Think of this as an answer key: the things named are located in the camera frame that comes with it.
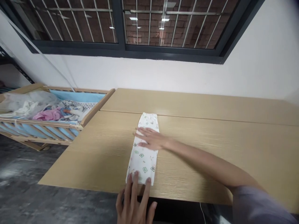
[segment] window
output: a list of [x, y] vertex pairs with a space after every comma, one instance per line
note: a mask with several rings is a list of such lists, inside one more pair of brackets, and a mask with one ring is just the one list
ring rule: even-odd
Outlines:
[[0, 6], [44, 54], [222, 64], [263, 2], [2, 0]]

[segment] dark window frame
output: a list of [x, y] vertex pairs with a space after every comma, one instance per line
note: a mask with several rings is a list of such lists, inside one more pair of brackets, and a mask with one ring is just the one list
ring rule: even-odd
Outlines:
[[[240, 0], [214, 49], [190, 49], [126, 44], [121, 0], [111, 0], [114, 27], [118, 38], [118, 43], [116, 44], [33, 40], [23, 21], [13, 9], [10, 0], [0, 0], [0, 6], [6, 15], [43, 54], [104, 56], [224, 64], [263, 2], [264, 0]], [[24, 38], [21, 37], [21, 39], [32, 53], [37, 54], [36, 50], [34, 50]]]

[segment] gray sleeve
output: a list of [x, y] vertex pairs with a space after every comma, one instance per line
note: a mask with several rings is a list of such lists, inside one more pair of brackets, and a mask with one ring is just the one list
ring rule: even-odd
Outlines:
[[234, 224], [297, 224], [296, 219], [266, 192], [242, 186], [234, 192]]

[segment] wooden table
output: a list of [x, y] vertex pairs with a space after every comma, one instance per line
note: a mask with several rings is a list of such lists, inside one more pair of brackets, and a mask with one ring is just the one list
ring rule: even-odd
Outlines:
[[[140, 114], [97, 112], [39, 184], [119, 192], [139, 118]], [[299, 127], [173, 116], [158, 116], [158, 122], [161, 133], [239, 166], [290, 212], [299, 213]], [[165, 150], [158, 153], [150, 195], [230, 203], [223, 186]]]
[[299, 126], [299, 108], [283, 100], [118, 88], [101, 111]]

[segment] gray floor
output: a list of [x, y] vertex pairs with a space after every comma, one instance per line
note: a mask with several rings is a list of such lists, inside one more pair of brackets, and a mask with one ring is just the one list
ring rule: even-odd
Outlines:
[[66, 149], [37, 152], [0, 135], [0, 223], [116, 223], [116, 194], [38, 185]]

